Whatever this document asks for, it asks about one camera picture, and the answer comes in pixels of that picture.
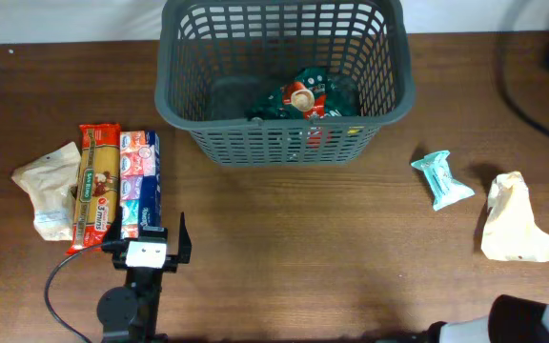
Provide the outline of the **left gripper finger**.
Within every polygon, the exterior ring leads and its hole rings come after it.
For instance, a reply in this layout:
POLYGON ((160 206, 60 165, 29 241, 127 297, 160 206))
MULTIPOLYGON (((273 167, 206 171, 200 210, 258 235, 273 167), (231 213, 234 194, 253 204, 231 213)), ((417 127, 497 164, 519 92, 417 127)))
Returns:
POLYGON ((120 232, 121 232, 121 223, 122 223, 122 213, 123 213, 122 208, 118 206, 115 211, 115 218, 103 238, 103 246, 101 247, 101 250, 103 252, 111 252, 112 249, 114 248, 114 243, 121 240, 120 232))
POLYGON ((182 212, 180 214, 179 223, 177 263, 189 264, 191 260, 192 249, 193 244, 186 227, 185 213, 182 212))

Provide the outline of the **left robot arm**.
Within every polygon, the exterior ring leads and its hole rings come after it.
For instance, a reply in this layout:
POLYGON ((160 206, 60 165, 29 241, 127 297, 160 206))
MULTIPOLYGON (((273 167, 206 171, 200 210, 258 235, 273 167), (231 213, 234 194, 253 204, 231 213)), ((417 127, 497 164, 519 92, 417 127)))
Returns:
POLYGON ((168 336, 156 332, 162 277, 175 273, 180 264, 188 264, 192 241, 180 216, 178 251, 168 254, 168 230, 146 226, 136 238, 123 238, 119 212, 106 233, 101 250, 112 256, 117 270, 126 272, 125 283, 105 292, 96 313, 103 325, 105 342, 166 342, 168 336))

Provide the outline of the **green Nescafe coffee bag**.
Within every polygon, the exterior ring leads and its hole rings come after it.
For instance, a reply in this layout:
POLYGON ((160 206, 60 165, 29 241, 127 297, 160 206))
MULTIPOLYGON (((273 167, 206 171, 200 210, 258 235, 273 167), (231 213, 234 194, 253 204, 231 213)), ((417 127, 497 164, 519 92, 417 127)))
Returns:
POLYGON ((317 120, 359 116, 353 80, 323 68, 303 69, 293 80, 255 101, 245 115, 250 120, 317 120))

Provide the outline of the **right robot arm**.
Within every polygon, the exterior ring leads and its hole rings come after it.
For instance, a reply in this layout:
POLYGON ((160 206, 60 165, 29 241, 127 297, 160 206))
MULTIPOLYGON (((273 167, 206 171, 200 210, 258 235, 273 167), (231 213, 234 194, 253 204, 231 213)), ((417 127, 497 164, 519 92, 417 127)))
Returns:
POLYGON ((432 343, 549 343, 549 304, 503 294, 488 315, 437 322, 425 333, 432 343))

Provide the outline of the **beige paper pouch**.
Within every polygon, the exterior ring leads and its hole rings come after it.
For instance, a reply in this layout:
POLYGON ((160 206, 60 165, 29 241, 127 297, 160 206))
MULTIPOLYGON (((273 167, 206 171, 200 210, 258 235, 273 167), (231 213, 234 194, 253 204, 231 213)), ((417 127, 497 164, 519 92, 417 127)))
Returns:
POLYGON ((549 262, 549 234, 536 224, 529 189, 519 171, 493 180, 486 205, 480 248, 488 259, 549 262))
POLYGON ((71 241, 81 155, 74 142, 13 171, 12 181, 33 207, 33 226, 46 241, 71 241))

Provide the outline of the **Kleenex tissue multipack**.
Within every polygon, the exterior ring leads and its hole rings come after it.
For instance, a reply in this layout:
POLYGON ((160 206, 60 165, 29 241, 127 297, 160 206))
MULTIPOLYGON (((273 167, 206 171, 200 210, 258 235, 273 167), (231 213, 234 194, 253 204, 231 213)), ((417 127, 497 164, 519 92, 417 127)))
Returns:
POLYGON ((160 139, 155 131, 120 133, 120 236, 161 226, 160 139))

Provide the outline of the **San Remo spaghetti packet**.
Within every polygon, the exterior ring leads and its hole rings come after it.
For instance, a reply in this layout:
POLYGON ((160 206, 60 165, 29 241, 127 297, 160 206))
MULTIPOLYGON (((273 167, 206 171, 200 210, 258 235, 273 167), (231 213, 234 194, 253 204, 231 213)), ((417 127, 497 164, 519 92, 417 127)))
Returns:
POLYGON ((118 208, 120 183, 120 125, 85 124, 81 161, 67 255, 101 244, 118 208))

